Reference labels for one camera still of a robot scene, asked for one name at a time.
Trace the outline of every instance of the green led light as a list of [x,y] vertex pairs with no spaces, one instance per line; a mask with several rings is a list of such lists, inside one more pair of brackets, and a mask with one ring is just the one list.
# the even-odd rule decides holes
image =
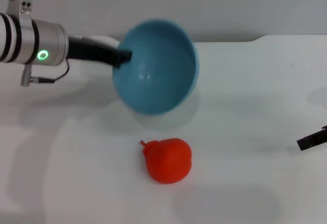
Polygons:
[[47,57],[49,56],[49,52],[47,50],[41,50],[38,54],[37,54],[37,58],[40,61],[44,61]]

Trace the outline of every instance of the blue bowl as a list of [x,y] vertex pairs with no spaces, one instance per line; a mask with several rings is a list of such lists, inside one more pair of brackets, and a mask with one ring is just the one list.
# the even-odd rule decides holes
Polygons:
[[134,111],[160,115],[180,105],[199,76],[195,47],[186,32],[166,20],[151,20],[132,29],[119,45],[132,59],[113,69],[120,98]]

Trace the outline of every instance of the black clip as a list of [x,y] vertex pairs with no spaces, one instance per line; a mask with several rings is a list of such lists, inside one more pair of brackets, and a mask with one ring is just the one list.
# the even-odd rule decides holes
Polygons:
[[297,141],[301,151],[327,142],[327,126],[322,127],[322,129],[323,130]]

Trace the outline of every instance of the fruit stem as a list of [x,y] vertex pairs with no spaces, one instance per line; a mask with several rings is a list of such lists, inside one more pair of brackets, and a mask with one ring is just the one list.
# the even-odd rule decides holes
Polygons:
[[140,141],[140,144],[143,146],[147,146],[147,144],[144,141]]

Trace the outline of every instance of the red toy fruit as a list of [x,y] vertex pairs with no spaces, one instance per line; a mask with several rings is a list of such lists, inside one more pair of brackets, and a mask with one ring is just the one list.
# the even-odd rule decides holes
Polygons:
[[144,146],[143,154],[149,175],[161,184],[172,184],[182,180],[192,166],[192,151],[181,139],[151,141]]

